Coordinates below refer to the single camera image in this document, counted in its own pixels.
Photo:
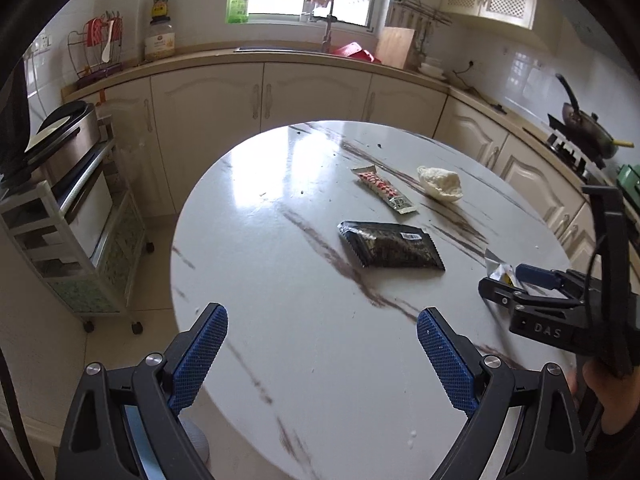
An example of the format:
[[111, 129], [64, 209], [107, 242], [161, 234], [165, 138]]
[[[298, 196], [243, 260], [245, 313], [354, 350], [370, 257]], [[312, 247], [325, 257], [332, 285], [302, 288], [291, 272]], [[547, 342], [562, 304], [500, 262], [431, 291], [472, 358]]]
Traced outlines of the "person's right hand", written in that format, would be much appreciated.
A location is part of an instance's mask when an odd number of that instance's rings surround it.
[[582, 366], [582, 378], [603, 406], [601, 427], [606, 434], [617, 434], [638, 411], [640, 386], [639, 369], [630, 375], [616, 377], [597, 362], [590, 360]]

